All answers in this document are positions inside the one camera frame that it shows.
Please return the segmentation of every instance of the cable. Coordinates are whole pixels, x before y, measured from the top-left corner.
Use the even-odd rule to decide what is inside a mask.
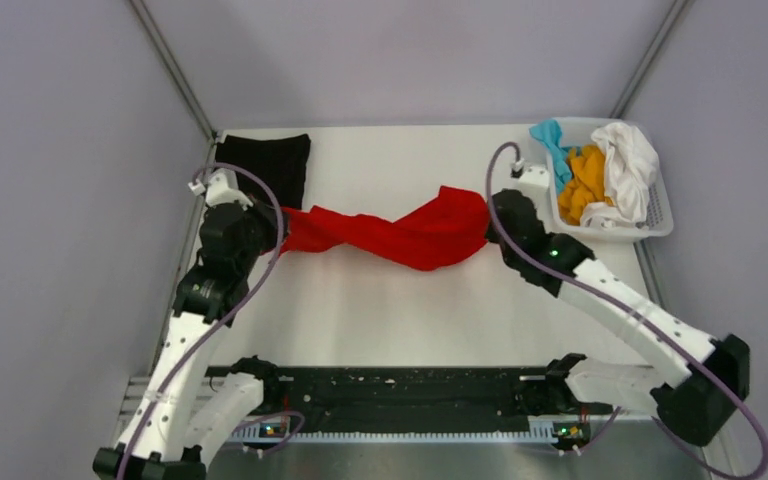
[[[265,457],[267,455],[271,455],[273,453],[277,453],[281,450],[283,450],[287,446],[287,442],[290,441],[293,437],[299,434],[299,432],[302,430],[302,427],[304,427],[305,417],[302,414],[302,412],[298,412],[296,410],[285,410],[283,412],[278,413],[270,413],[269,415],[264,415],[262,417],[255,418],[254,420],[249,420],[248,422],[241,423],[237,426],[237,428],[234,429],[233,433],[237,433],[240,430],[245,430],[246,428],[249,428],[253,425],[257,425],[259,423],[265,422],[266,420],[272,419],[272,418],[278,418],[278,417],[296,417],[298,418],[299,424],[296,425],[296,428],[293,429],[292,432],[290,432],[289,435],[285,436],[281,439],[280,442],[276,443],[274,446],[267,448],[266,450],[261,450],[263,453],[260,454],[261,458]]]
[[[193,175],[193,180],[198,179],[203,172],[214,169],[214,168],[227,168],[237,173],[241,173],[246,177],[248,177],[255,184],[257,184],[257,186],[263,189],[264,192],[266,192],[266,196],[269,197],[269,202],[272,204],[272,207],[275,209],[275,212],[277,213],[276,215],[277,217],[276,230],[278,235],[277,241],[275,243],[275,248],[272,250],[272,257],[270,257],[269,259],[269,264],[267,264],[266,270],[264,270],[263,275],[260,276],[257,283],[255,283],[254,286],[251,288],[251,290],[249,290],[249,293],[247,293],[246,296],[243,297],[242,300],[240,300],[240,303],[235,305],[234,308],[232,308],[231,311],[229,311],[218,322],[215,322],[213,326],[211,326],[210,329],[207,332],[205,332],[204,335],[202,335],[198,340],[196,340],[196,342],[186,352],[184,352],[184,355],[181,357],[180,360],[178,360],[178,363],[176,363],[172,367],[172,369],[169,370],[169,374],[167,374],[166,378],[164,378],[163,381],[160,382],[160,386],[157,388],[157,397],[160,397],[161,395],[163,395],[163,393],[169,387],[169,384],[172,383],[172,379],[175,378],[175,375],[181,370],[181,368],[184,367],[184,365],[193,356],[193,354],[199,348],[201,348],[201,346],[204,345],[204,343],[211,336],[213,336],[213,334],[218,332],[220,328],[224,327],[225,324],[230,322],[231,319],[233,319],[234,316],[237,314],[237,312],[239,312],[240,309],[243,308],[249,302],[249,300],[251,300],[254,294],[257,293],[258,290],[260,290],[260,287],[263,286],[263,283],[272,273],[272,269],[275,268],[275,263],[278,261],[278,257],[281,255],[281,243],[283,243],[284,241],[285,225],[284,225],[284,216],[281,214],[281,204],[278,203],[278,198],[275,196],[275,193],[272,192],[272,190],[269,188],[268,185],[266,185],[266,183],[263,182],[263,180],[257,178],[253,173],[249,172],[246,169],[240,168],[236,165],[231,165],[229,163],[213,163],[211,165],[201,167]],[[134,452],[134,446],[136,446],[137,441],[140,438],[140,435],[142,435],[143,431],[145,430],[146,423],[151,418],[151,414],[154,413],[154,409],[156,407],[157,407],[157,400],[152,400],[146,407],[145,412],[143,412],[142,418],[140,418],[139,423],[137,423],[137,427],[134,429],[134,435],[131,436],[131,440],[125,446],[125,451],[122,454],[122,462],[119,464],[119,470],[116,472],[116,480],[124,480],[125,467],[128,465],[128,459],[131,458],[131,454],[133,454]]]
[[[490,220],[493,223],[493,227],[496,229],[496,232],[499,234],[499,238],[502,239],[505,244],[510,247],[514,252],[516,252],[517,255],[519,255],[523,260],[528,262],[532,267],[540,270],[543,273],[552,275],[553,277],[567,282],[569,284],[572,284],[585,292],[588,292],[592,295],[595,295],[596,297],[610,303],[611,305],[617,307],[621,311],[631,315],[635,319],[637,319],[640,323],[642,323],[646,328],[648,328],[652,333],[655,334],[659,339],[661,339],[662,342],[666,343],[670,346],[673,350],[676,351],[676,353],[679,354],[685,361],[687,361],[693,368],[698,370],[702,375],[705,376],[708,380],[711,381],[717,388],[719,388],[723,394],[734,404],[735,407],[737,407],[738,410],[740,410],[740,413],[743,414],[744,417],[746,417],[746,420],[749,422],[749,424],[752,426],[752,428],[755,430],[755,433],[758,435],[758,441],[761,443],[761,460],[758,463],[758,466],[755,468],[755,470],[748,474],[743,476],[737,476],[732,475],[727,472],[723,472],[721,470],[718,470],[707,463],[705,463],[704,460],[697,457],[695,453],[693,453],[692,449],[684,444],[678,437],[675,436],[672,432],[667,429],[667,427],[660,422],[660,420],[653,418],[655,421],[655,424],[658,425],[661,430],[667,433],[667,436],[673,440],[673,442],[678,446],[678,448],[690,456],[693,460],[696,461],[699,465],[701,465],[705,470],[729,479],[729,480],[755,480],[757,478],[760,478],[768,469],[768,437],[767,432],[764,431],[764,427],[761,426],[761,423],[758,421],[758,418],[755,417],[755,415],[752,413],[751,410],[749,410],[749,407],[746,406],[743,401],[734,394],[734,392],[731,391],[728,386],[726,386],[725,383],[723,383],[722,380],[717,378],[716,375],[714,375],[713,372],[711,372],[705,365],[703,365],[699,360],[696,360],[692,355],[690,355],[685,349],[681,347],[678,343],[673,341],[672,338],[670,338],[669,335],[662,332],[658,327],[656,327],[652,322],[649,321],[645,316],[637,312],[634,308],[626,305],[625,303],[621,302],[620,300],[614,298],[613,296],[599,290],[598,288],[591,287],[590,285],[587,285],[585,283],[582,283],[578,280],[576,280],[574,277],[570,277],[568,275],[565,275],[561,272],[558,272],[556,270],[553,270],[542,263],[538,262],[534,258],[532,258],[530,255],[525,253],[519,246],[514,242],[513,238],[508,234],[508,232],[505,231],[505,228],[502,226],[502,222],[499,220],[499,215],[496,213],[496,207],[493,203],[493,186],[492,186],[492,176],[493,176],[493,170],[496,167],[496,162],[499,160],[499,155],[506,150],[507,148],[513,148],[516,152],[516,158],[520,159],[522,158],[519,145],[517,145],[514,142],[505,142],[502,145],[499,146],[499,148],[496,149],[496,152],[493,154],[493,158],[490,159],[490,164],[487,166],[487,175],[485,176],[484,186],[486,190],[487,195],[487,208],[490,210]],[[614,411],[614,415],[612,415],[612,418],[609,420],[605,426],[603,426],[599,432],[593,437],[591,442],[587,445],[589,447],[592,445],[593,441],[596,440],[602,432],[604,432],[605,428],[610,425],[612,420],[616,418],[616,415],[619,413],[619,409]]]

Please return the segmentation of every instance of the gray floor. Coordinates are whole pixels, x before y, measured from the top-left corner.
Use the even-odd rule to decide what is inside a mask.
[[[290,445],[258,461],[217,456],[209,480],[445,479],[703,480],[710,476],[651,423],[622,422],[580,458],[530,453],[518,445]]]

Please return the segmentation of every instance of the white cloth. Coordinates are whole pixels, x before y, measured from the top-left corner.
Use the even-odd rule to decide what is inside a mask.
[[[605,154],[605,196],[615,206],[605,202],[587,205],[581,225],[597,229],[637,227],[646,221],[649,187],[658,178],[658,153],[639,128],[624,122],[597,128],[590,139]]]

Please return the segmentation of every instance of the blue cloth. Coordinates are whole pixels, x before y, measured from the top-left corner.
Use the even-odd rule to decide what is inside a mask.
[[[555,170],[555,194],[564,191],[567,182],[572,180],[572,172],[567,165],[570,147],[561,148],[561,125],[554,118],[544,120],[528,129],[532,138],[542,143],[552,154],[552,167]]]

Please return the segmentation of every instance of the orange cloth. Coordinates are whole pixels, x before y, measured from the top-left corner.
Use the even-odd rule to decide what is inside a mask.
[[[605,154],[596,145],[585,145],[580,153],[573,147],[567,163],[572,170],[572,180],[558,195],[558,211],[568,224],[579,225],[587,204],[606,202],[613,205],[611,199],[605,197]]]

